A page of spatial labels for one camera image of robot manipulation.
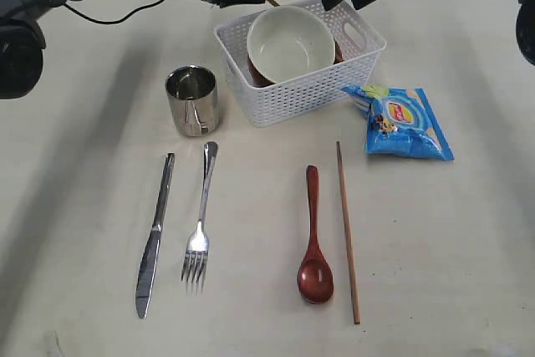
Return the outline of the white perforated plastic basket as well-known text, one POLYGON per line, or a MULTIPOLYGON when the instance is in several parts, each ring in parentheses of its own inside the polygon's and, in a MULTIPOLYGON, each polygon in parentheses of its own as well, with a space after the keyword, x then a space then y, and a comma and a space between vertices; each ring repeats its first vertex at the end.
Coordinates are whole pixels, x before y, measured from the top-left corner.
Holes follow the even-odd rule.
POLYGON ((326 11, 304 0, 236 18, 214 29, 227 83, 247 119, 267 127, 367 84, 386 41, 347 2, 326 11))

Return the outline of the shiny stainless steel cup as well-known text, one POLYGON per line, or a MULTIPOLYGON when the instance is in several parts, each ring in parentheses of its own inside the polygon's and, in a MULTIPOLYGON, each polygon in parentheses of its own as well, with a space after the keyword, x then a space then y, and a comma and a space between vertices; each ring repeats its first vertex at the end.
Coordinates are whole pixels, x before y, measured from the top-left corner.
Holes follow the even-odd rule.
POLYGON ((168 75, 165 89, 180 134, 200 137, 219 126, 217 81, 211 70, 197 65, 180 67, 168 75))

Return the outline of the blue Lay's chips bag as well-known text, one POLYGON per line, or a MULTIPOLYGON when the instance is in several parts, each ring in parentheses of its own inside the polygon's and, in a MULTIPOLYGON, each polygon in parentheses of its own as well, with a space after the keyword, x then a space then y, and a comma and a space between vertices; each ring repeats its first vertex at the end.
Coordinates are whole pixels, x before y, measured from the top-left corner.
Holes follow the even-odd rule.
POLYGON ((348 85, 342 91, 367 121, 364 149, 368 154, 454 160, 423 89, 348 85))

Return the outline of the silver metal fork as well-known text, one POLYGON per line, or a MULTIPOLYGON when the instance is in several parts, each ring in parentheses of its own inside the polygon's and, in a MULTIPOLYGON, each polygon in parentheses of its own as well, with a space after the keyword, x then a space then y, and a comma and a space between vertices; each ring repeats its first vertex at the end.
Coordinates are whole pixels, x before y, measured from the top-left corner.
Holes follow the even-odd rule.
POLYGON ((210 240, 206 235, 206 207, 209 197, 211 178, 216 164, 218 144, 215 141, 208 141, 203 146, 203 182, 201 189, 201 201, 197 218, 196 228, 188 237, 182 269, 181 281, 195 284, 204 284, 206 275, 206 265, 208 262, 210 240))

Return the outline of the silver metal knife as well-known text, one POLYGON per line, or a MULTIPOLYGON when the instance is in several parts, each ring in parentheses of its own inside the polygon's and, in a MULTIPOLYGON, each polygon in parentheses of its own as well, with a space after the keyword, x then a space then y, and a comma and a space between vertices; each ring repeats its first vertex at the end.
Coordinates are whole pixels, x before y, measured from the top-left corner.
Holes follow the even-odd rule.
POLYGON ((166 155, 155 205, 154 220, 140 261, 135 288, 135 308, 139 319, 145 319, 149 310, 175 159, 174 153, 166 155))

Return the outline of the dark red wooden spoon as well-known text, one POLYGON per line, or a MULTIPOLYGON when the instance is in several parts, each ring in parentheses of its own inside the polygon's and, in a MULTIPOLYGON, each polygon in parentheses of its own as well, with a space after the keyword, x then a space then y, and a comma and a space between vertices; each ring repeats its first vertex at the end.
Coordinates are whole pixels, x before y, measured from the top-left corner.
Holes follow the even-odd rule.
POLYGON ((309 303, 327 303, 334 293, 333 274, 318 242, 319 178, 316 166, 307 166, 306 181, 309 210, 309 239, 301 262, 297 285, 302 297, 309 303))

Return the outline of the white ceramic bowl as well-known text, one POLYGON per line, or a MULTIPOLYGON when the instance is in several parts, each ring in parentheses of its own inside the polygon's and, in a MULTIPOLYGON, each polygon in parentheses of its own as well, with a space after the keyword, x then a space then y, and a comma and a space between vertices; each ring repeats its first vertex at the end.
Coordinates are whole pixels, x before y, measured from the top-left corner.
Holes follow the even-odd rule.
POLYGON ((326 23, 297 6, 260 13, 247 32, 247 58, 273 84, 334 65, 335 39, 326 23))

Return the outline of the brown wooden plate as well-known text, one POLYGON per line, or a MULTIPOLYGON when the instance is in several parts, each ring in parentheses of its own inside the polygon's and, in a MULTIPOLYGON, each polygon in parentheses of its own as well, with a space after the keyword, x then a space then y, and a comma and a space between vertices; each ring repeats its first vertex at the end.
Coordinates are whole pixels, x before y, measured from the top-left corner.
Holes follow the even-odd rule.
MULTIPOLYGON (((334 41, 335 43, 335 58, 334 58, 334 64, 339 64, 344 62, 344 56, 342 54, 342 49, 339 46, 339 43, 337 41, 334 41)), ((252 81, 254 82, 256 87, 263 88, 267 87, 269 85, 273 85, 273 82, 264 77, 254 66, 250 58, 247 58, 247 66, 248 70, 252 76, 252 81)))

